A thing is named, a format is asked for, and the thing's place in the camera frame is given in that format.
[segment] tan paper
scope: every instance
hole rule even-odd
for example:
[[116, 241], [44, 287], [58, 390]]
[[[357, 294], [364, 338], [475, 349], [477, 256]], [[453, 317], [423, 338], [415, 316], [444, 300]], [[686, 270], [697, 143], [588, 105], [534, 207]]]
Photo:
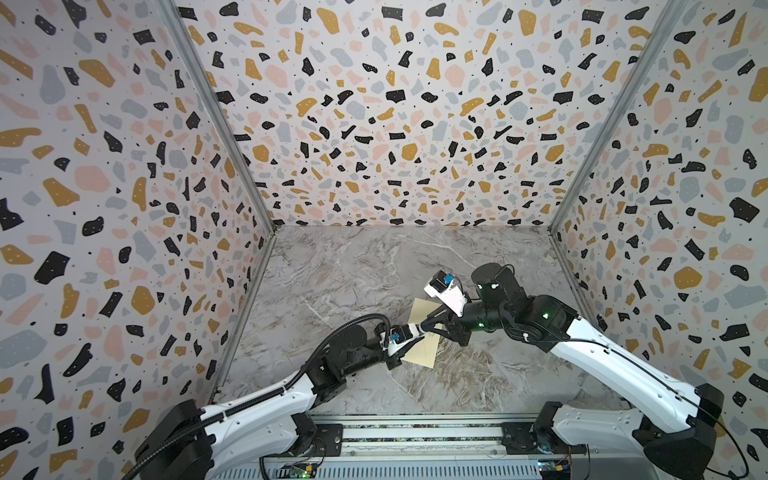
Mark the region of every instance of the tan paper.
[[[411, 306], [411, 315], [408, 317], [408, 323], [420, 323], [427, 315], [429, 315], [434, 309], [441, 304], [437, 302], [430, 302], [429, 300], [422, 300], [420, 298], [413, 300]], [[424, 335], [424, 340], [420, 340], [411, 348], [402, 358], [402, 360], [416, 365], [425, 366], [428, 368], [435, 367], [435, 357], [437, 356], [437, 345], [440, 341], [440, 335], [437, 333], [427, 332]]]

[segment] marble floor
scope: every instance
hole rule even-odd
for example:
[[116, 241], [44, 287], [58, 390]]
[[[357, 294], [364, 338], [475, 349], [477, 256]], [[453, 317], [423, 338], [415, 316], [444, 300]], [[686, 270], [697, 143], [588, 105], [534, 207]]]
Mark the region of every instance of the marble floor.
[[[364, 313], [407, 322], [438, 270], [470, 284], [487, 262], [515, 265], [528, 295], [574, 296], [545, 230], [494, 227], [281, 227], [265, 277], [217, 401], [264, 388], [297, 370], [333, 329]], [[515, 342], [473, 333], [442, 339], [435, 368], [371, 367], [314, 412], [537, 412], [548, 400], [591, 408], [626, 403], [578, 367]]]

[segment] terrazzo wallpaper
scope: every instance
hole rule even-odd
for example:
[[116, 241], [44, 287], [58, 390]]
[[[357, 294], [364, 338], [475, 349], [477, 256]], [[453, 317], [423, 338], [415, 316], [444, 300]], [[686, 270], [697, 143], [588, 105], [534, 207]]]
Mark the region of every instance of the terrazzo wallpaper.
[[664, 6], [179, 0], [277, 224], [542, 225]]
[[0, 477], [204, 404], [266, 231], [153, 4], [0, 2]]
[[[766, 27], [768, 2], [691, 2], [556, 233], [603, 329], [723, 391], [751, 478], [768, 474]], [[727, 438], [710, 467], [743, 473]]]

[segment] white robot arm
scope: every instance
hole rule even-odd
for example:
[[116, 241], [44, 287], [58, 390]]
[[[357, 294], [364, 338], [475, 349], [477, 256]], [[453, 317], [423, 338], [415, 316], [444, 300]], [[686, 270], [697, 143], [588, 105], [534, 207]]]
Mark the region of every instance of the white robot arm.
[[[501, 329], [581, 367], [634, 406], [615, 412], [547, 402], [531, 428], [531, 445], [543, 452], [582, 444], [641, 452], [675, 477], [700, 480], [717, 440], [722, 392], [669, 377], [554, 297], [526, 296], [508, 267], [487, 263], [472, 273], [475, 302], [453, 275], [440, 271], [425, 291], [443, 305], [424, 321], [390, 326], [384, 315], [360, 317], [273, 386], [202, 409], [191, 400], [174, 407], [137, 450], [137, 464], [124, 479], [142, 471], [145, 478], [204, 480], [266, 455], [300, 456], [316, 446], [316, 425], [307, 412], [342, 392], [347, 375], [381, 362], [397, 367], [427, 332], [466, 346], [472, 331]], [[359, 325], [367, 320], [380, 320], [371, 339]]]

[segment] wire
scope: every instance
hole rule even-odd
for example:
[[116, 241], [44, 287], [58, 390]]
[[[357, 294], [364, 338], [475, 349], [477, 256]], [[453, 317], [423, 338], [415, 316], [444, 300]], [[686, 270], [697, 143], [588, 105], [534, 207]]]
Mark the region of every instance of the wire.
[[587, 445], [587, 476], [582, 478], [581, 480], [587, 480], [589, 478], [589, 474], [592, 471], [592, 455], [589, 452], [589, 445]]
[[[284, 394], [287, 390], [289, 390], [291, 387], [296, 385], [296, 383], [299, 382], [301, 377], [303, 377], [310, 370], [311, 365], [315, 362], [315, 360], [318, 359], [318, 357], [320, 357], [320, 355], [324, 353], [326, 346], [328, 346], [328, 344], [330, 344], [334, 339], [336, 339], [343, 332], [345, 332], [352, 326], [357, 325], [358, 323], [363, 323], [363, 322], [366, 322], [369, 320], [375, 320], [375, 319], [382, 320], [386, 327], [387, 334], [384, 335], [384, 349], [386, 349], [386, 347], [389, 345], [389, 331], [392, 329], [392, 326], [389, 323], [389, 317], [381, 313], [369, 313], [367, 315], [359, 316], [355, 319], [352, 319], [349, 322], [341, 325], [339, 328], [333, 330], [315, 348], [315, 350], [312, 352], [312, 355], [310, 355], [307, 361], [303, 365], [301, 365], [301, 368], [299, 369], [298, 372], [296, 372], [296, 375], [293, 376], [293, 378], [289, 380], [284, 386], [277, 387], [271, 392], [267, 392], [263, 395], [257, 396], [256, 398], [248, 400], [247, 402], [243, 402], [243, 403], [240, 403], [239, 405], [230, 407], [227, 410], [224, 410], [224, 412], [217, 413], [216, 415], [213, 415], [208, 419], [205, 419], [201, 422], [195, 422], [192, 425], [189, 425], [188, 427], [179, 430], [176, 434], [172, 435], [171, 437], [163, 441], [153, 450], [150, 450], [145, 456], [141, 458], [141, 460], [138, 460], [136, 462], [136, 465], [134, 465], [133, 468], [131, 468], [131, 470], [129, 470], [128, 473], [126, 473], [123, 476], [122, 480], [131, 480], [135, 478], [136, 475], [138, 475], [141, 470], [143, 470], [147, 465], [149, 465], [149, 463], [152, 462], [163, 450], [171, 447], [172, 445], [176, 445], [178, 442], [181, 442], [182, 440], [184, 440], [188, 435], [197, 434], [200, 431], [203, 431], [203, 434], [204, 434], [205, 427], [209, 425], [213, 425], [214, 423], [217, 423], [217, 422], [223, 422], [225, 418], [231, 417], [232, 415], [240, 413], [243, 410], [246, 410], [252, 406], [258, 405], [261, 402], [265, 402], [276, 396], [280, 396]], [[263, 471], [263, 474], [265, 474], [264, 478], [266, 480], [267, 479], [266, 470]]]
[[264, 457], [259, 457], [259, 471], [261, 472], [262, 480], [270, 480], [270, 476], [266, 474], [266, 467], [264, 466]]

